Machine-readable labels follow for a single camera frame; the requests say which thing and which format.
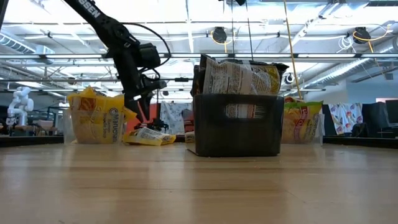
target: food package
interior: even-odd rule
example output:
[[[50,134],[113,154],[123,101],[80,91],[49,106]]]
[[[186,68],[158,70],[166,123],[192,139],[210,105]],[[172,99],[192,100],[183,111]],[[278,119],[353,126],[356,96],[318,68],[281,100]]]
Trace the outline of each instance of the food package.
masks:
[[[112,144],[120,142],[123,123],[137,114],[124,107],[124,96],[97,95],[88,87],[68,96],[69,113],[77,143]]]
[[[282,144],[307,144],[313,141],[321,120],[319,112],[322,103],[285,103]]]
[[[192,96],[196,94],[237,94],[277,96],[282,74],[288,66],[281,63],[263,63],[227,59],[217,62],[202,55],[200,65],[194,67]],[[260,118],[263,109],[256,105],[226,107],[229,118]]]
[[[123,137],[123,141],[128,144],[143,144],[149,146],[163,146],[165,144],[173,144],[176,135],[164,134],[149,128],[140,128],[138,130],[127,133]]]
[[[185,142],[186,143],[195,142],[195,126],[193,123],[193,111],[183,110],[181,112],[181,115],[184,120]]]

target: yellow cable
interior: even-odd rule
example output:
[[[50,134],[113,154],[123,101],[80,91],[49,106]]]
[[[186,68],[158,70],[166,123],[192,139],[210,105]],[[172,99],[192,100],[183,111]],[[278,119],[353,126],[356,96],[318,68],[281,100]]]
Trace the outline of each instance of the yellow cable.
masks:
[[[364,38],[357,37],[357,36],[355,36],[355,34],[357,33],[356,31],[353,32],[353,37],[355,37],[358,40],[362,40],[362,41],[375,41],[375,40],[379,40],[379,39],[385,37],[388,34],[388,29],[390,29],[390,26],[387,26],[386,33],[384,35],[382,35],[381,37],[375,38],[375,39],[364,39]]]
[[[371,49],[371,52],[374,53],[371,42],[369,41],[368,44],[369,44],[369,48]]]
[[[300,92],[299,80],[298,80],[297,74],[296,74],[296,65],[294,63],[292,38],[290,37],[290,27],[289,27],[289,21],[287,19],[286,0],[284,0],[284,5],[285,5],[285,14],[286,14],[287,33],[289,35],[290,55],[292,56],[292,63],[293,63],[293,74],[294,74],[294,79],[295,79],[295,82],[296,82],[298,97],[300,98],[300,100],[302,100],[302,96],[301,96],[301,92]]]
[[[371,42],[369,41],[368,44],[369,44],[369,48],[371,49],[371,52],[374,53]],[[380,68],[381,75],[384,75],[383,69],[380,67],[379,62],[377,62],[377,58],[374,59],[374,62]]]

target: black plastic crate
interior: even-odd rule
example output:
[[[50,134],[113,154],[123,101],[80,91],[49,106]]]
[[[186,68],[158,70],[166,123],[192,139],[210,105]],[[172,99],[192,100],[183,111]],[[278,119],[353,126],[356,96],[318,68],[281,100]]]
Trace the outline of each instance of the black plastic crate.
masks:
[[[257,105],[261,118],[229,118],[230,104]],[[283,97],[256,95],[195,95],[195,144],[188,149],[205,157],[276,156],[280,152]]]

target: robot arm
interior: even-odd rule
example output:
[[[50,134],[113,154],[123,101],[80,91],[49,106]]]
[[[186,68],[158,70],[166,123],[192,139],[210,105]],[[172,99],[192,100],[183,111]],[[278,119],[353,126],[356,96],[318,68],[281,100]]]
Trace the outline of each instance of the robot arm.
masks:
[[[137,113],[142,122],[140,107],[149,119],[149,104],[152,91],[166,87],[166,83],[148,79],[140,74],[138,67],[153,69],[160,65],[160,57],[152,44],[141,44],[128,29],[117,20],[105,15],[94,1],[64,0],[95,30],[101,41],[108,47],[106,57],[112,57],[118,79],[124,92],[124,105]]]
[[[33,111],[33,100],[28,97],[30,93],[29,87],[18,87],[13,94],[13,99],[7,109],[7,125],[16,123],[16,115],[19,117],[19,125],[26,125],[27,112]]]

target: yellow chip bag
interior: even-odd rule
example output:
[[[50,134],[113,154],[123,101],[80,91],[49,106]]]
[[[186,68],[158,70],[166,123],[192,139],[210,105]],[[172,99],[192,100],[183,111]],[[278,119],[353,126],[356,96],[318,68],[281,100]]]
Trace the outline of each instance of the yellow chip bag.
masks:
[[[125,134],[123,141],[128,144],[144,144],[149,146],[163,146],[172,144],[176,135],[164,134],[149,128],[140,128],[129,134]]]
[[[306,144],[313,141],[322,103],[285,103],[282,144]]]
[[[134,119],[137,115],[124,107],[124,96],[99,96],[92,87],[69,95],[68,101],[73,132],[80,144],[119,142],[123,122]]]

